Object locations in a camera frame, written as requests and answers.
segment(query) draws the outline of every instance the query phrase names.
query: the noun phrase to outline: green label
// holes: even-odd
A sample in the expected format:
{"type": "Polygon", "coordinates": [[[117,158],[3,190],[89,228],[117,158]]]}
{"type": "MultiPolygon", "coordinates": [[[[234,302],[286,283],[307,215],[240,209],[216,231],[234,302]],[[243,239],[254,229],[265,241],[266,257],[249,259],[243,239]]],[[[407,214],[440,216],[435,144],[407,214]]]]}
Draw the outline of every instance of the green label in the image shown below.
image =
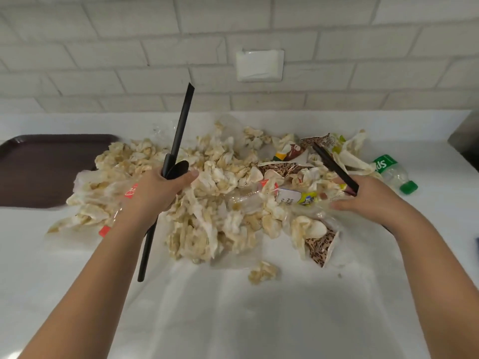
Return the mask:
{"type": "Polygon", "coordinates": [[[398,163],[389,155],[380,156],[376,160],[374,160],[374,162],[376,163],[376,171],[379,174],[381,174],[384,170],[386,170],[390,166],[398,163]]]}

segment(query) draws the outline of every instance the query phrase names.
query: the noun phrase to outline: green bottle cap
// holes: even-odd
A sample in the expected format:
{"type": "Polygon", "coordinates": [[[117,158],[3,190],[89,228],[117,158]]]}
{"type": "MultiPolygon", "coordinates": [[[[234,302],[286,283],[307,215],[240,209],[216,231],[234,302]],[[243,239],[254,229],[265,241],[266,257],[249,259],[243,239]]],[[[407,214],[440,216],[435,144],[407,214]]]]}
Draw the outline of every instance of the green bottle cap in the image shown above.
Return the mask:
{"type": "Polygon", "coordinates": [[[401,190],[401,192],[403,192],[403,194],[406,194],[406,195],[409,195],[410,193],[415,192],[417,189],[418,189],[417,184],[412,180],[408,181],[405,184],[402,184],[399,187],[399,190],[401,190]]]}

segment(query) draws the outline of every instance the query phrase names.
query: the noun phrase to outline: forearm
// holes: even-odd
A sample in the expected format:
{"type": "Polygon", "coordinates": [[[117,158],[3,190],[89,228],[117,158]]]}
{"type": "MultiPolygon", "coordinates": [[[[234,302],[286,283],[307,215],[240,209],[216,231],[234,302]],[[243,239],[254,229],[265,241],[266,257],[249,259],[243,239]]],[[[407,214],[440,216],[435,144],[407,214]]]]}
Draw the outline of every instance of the forearm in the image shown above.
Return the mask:
{"type": "Polygon", "coordinates": [[[479,293],[433,225],[413,207],[391,231],[431,357],[477,357],[479,293]]]}
{"type": "Polygon", "coordinates": [[[145,231],[115,224],[21,359],[107,357],[145,231]]]}

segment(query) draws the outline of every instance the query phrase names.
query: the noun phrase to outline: white brick wall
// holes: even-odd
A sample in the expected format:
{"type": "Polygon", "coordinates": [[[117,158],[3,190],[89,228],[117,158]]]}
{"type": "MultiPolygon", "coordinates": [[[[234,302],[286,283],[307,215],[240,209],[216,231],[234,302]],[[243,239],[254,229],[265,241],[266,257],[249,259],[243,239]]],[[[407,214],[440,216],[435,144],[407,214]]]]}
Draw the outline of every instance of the white brick wall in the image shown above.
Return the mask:
{"type": "Polygon", "coordinates": [[[479,0],[0,0],[15,106],[179,111],[189,82],[195,111],[477,108],[479,0]],[[267,49],[283,81],[237,82],[267,49]]]}

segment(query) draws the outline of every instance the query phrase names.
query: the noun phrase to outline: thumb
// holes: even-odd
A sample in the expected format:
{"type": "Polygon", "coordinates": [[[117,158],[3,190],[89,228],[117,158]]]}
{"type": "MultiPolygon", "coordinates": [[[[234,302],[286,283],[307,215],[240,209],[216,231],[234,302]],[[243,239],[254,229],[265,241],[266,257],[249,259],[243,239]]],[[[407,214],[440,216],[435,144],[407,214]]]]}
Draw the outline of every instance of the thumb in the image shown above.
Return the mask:
{"type": "Polygon", "coordinates": [[[198,170],[188,171],[186,174],[181,175],[179,178],[172,180],[177,191],[183,190],[185,187],[188,187],[193,181],[196,180],[200,172],[198,170]]]}
{"type": "Polygon", "coordinates": [[[356,207],[355,199],[342,199],[332,201],[330,203],[330,208],[333,210],[347,210],[354,211],[356,207]]]}

